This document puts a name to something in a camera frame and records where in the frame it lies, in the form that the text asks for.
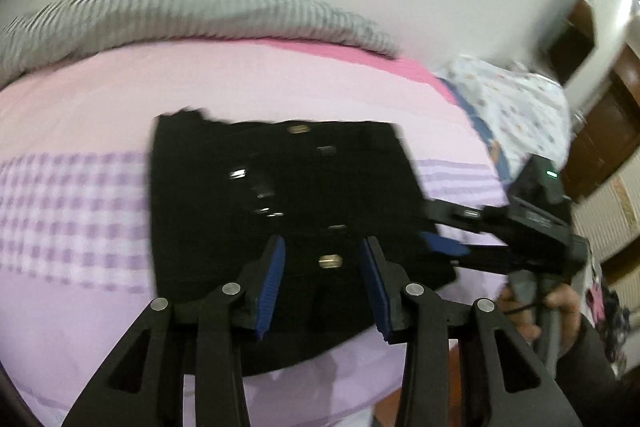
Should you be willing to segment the white patterned blanket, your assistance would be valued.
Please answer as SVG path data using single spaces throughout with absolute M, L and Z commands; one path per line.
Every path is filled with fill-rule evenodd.
M 555 80 L 464 55 L 436 77 L 470 117 L 504 186 L 533 155 L 549 159 L 555 170 L 565 166 L 572 142 L 570 106 Z

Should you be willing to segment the grey white striped bolster pillow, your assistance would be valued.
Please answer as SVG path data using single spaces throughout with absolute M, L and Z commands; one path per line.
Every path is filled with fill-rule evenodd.
M 1 83 L 139 42 L 275 38 L 399 53 L 378 23 L 316 0 L 58 0 L 1 29 Z

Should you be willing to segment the black pants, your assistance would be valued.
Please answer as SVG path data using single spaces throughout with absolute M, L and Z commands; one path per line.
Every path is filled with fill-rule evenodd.
M 360 272 L 363 239 L 430 289 L 456 273 L 427 248 L 423 193 L 396 129 L 375 121 L 231 122 L 197 110 L 157 118 L 150 156 L 157 291 L 204 298 L 284 242 L 263 334 L 238 338 L 245 376 L 322 355 L 374 323 Z

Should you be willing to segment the pink purple checked bed sheet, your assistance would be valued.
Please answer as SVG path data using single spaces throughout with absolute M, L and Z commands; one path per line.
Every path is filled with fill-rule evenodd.
M 155 119 L 397 124 L 426 195 L 501 205 L 468 116 L 419 64 L 342 46 L 184 40 L 126 46 L 1 93 L 1 361 L 60 425 L 152 300 L 146 153 Z

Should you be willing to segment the brown wooden wardrobe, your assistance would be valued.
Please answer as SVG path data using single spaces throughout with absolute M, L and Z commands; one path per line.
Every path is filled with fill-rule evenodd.
M 596 49 L 591 6 L 575 0 L 542 56 L 562 87 Z M 574 138 L 561 178 L 573 202 L 590 196 L 639 146 L 639 55 L 626 44 L 586 109 L 573 116 Z

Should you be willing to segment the grey checked cloth with pink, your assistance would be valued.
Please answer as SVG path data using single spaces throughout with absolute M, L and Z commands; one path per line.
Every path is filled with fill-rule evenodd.
M 620 296 L 605 283 L 601 265 L 589 255 L 590 282 L 585 292 L 591 321 L 602 343 L 604 353 L 616 377 L 626 372 L 627 355 L 624 347 L 631 332 L 630 310 L 620 303 Z

